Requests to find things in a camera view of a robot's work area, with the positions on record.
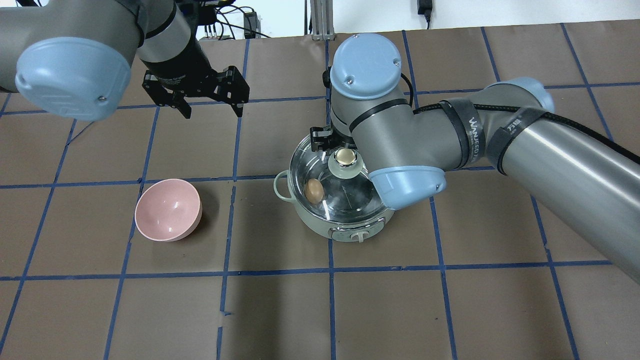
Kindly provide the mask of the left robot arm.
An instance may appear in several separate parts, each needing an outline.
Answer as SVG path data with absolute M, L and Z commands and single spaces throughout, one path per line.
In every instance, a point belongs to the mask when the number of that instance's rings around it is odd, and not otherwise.
M 138 57 L 142 89 L 185 118 L 187 98 L 209 98 L 243 113 L 250 87 L 241 71 L 216 71 L 197 41 L 195 0 L 21 0 L 1 9 L 0 86 L 46 112 L 81 121 L 111 116 Z

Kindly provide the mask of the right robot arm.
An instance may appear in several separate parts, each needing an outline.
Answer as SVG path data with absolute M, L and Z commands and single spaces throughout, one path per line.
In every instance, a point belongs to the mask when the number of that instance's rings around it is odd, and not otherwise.
M 442 192 L 446 172 L 486 158 L 639 280 L 638 155 L 555 114 L 536 79 L 503 80 L 413 109 L 402 76 L 390 39 L 346 38 L 323 73 L 330 123 L 310 129 L 311 148 L 355 148 L 382 203 L 396 211 Z

